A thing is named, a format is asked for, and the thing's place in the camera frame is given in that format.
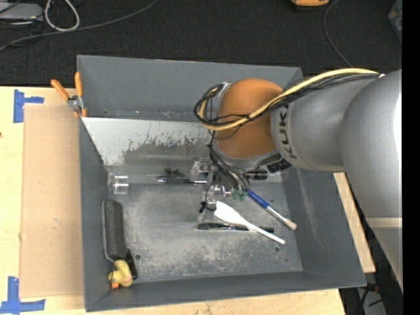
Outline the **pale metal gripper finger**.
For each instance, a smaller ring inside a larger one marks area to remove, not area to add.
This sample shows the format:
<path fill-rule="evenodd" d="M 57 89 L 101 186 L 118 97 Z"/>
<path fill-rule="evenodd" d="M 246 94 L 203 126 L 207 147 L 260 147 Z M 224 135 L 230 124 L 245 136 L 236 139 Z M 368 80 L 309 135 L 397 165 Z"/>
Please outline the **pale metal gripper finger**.
<path fill-rule="evenodd" d="M 205 210 L 207 211 L 215 211 L 216 210 L 216 203 L 213 195 L 213 187 L 212 186 L 205 186 L 202 199 L 200 201 L 200 208 L 199 212 L 203 213 Z"/>
<path fill-rule="evenodd" d="M 208 157 L 196 157 L 192 160 L 190 180 L 192 182 L 211 182 L 213 180 L 213 167 Z"/>

